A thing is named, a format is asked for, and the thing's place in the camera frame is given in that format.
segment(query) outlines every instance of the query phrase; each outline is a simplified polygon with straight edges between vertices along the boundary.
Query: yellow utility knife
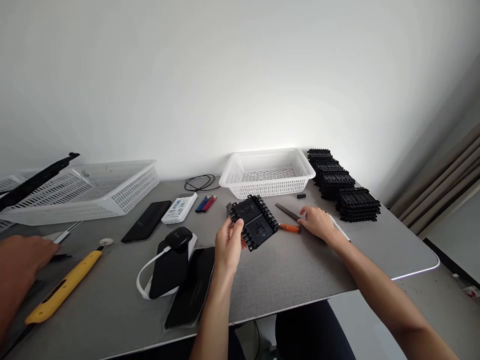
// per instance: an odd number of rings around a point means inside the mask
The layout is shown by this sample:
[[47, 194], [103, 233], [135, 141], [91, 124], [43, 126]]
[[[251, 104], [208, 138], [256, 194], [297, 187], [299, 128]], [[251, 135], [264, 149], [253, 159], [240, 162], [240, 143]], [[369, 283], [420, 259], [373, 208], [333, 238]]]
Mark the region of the yellow utility knife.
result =
[[77, 266], [75, 266], [58, 285], [46, 296], [46, 298], [27, 316], [25, 325], [27, 327], [20, 336], [15, 340], [13, 345], [2, 356], [2, 359], [20, 343], [27, 334], [32, 331], [35, 325], [48, 320], [68, 298], [72, 291], [77, 287], [83, 278], [89, 273], [90, 269], [95, 265], [99, 257], [102, 255], [104, 247], [110, 245], [114, 241], [110, 238], [100, 240], [100, 246], [89, 253]]

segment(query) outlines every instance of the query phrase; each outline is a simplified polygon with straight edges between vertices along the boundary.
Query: white power bank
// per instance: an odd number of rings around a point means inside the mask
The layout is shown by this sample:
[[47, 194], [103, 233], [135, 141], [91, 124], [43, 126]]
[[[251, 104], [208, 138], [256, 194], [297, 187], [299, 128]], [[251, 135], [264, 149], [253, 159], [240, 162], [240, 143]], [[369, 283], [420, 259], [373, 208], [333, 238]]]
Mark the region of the white power bank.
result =
[[168, 211], [161, 218], [161, 222], [164, 224], [181, 223], [187, 217], [197, 197], [196, 192], [183, 192], [178, 195]]

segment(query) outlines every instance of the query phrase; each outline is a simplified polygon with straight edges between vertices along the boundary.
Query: smartphone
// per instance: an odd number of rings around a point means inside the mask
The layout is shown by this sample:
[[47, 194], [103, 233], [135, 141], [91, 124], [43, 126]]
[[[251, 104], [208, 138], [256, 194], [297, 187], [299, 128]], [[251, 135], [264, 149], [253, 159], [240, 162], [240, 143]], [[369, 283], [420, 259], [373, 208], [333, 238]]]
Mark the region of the smartphone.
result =
[[165, 329], [197, 325], [209, 290], [215, 263], [215, 247], [193, 251], [186, 280], [180, 285], [165, 320]]
[[152, 202], [140, 218], [138, 218], [136, 223], [128, 230], [121, 242], [132, 243], [148, 239], [171, 204], [171, 201]]

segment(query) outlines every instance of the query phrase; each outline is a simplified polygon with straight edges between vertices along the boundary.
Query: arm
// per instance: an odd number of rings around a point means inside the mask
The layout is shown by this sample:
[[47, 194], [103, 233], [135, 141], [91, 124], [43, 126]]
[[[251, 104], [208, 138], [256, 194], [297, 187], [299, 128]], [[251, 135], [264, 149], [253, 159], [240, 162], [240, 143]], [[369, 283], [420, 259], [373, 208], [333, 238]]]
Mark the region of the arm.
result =
[[35, 273], [58, 249], [59, 245], [40, 236], [17, 235], [0, 241], [0, 344], [35, 281]]
[[395, 338], [408, 359], [458, 359], [404, 292], [352, 245], [318, 207], [304, 206], [299, 219], [343, 260], [370, 308]]
[[191, 360], [223, 360], [228, 357], [230, 294], [240, 252], [242, 248], [247, 248], [241, 240], [243, 228], [242, 219], [232, 226], [232, 219], [228, 218], [216, 233], [215, 268], [190, 354]]

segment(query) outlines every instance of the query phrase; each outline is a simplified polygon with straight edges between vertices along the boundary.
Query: person's left hand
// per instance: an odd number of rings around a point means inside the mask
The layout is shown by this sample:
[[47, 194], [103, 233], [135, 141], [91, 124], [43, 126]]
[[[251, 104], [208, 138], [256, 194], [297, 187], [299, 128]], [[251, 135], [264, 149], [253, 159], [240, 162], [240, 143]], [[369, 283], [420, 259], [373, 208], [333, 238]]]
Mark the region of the person's left hand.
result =
[[242, 239], [244, 221], [238, 219], [235, 224], [228, 217], [215, 237], [215, 268], [226, 275], [233, 275], [237, 271], [240, 252], [247, 248]]

